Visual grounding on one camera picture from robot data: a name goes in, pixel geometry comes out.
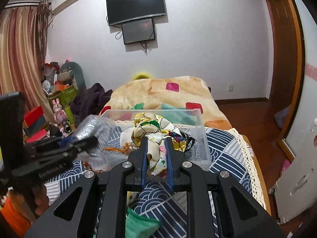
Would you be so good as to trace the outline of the left hand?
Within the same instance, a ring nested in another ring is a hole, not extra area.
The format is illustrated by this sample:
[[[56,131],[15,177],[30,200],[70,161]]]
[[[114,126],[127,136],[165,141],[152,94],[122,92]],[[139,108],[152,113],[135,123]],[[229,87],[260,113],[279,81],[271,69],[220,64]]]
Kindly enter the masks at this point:
[[[46,186],[42,184],[41,186],[34,187],[32,191],[36,203],[35,213],[40,216],[49,208],[47,189]]]

